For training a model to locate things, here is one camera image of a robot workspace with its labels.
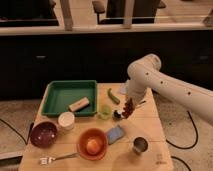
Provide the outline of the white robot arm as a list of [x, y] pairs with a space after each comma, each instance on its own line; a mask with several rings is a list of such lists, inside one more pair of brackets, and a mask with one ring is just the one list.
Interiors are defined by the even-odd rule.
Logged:
[[160, 68], [161, 60], [155, 54], [148, 54], [128, 66], [124, 116], [128, 118], [133, 113], [147, 88], [151, 88], [213, 126], [213, 91], [167, 76], [160, 72]]

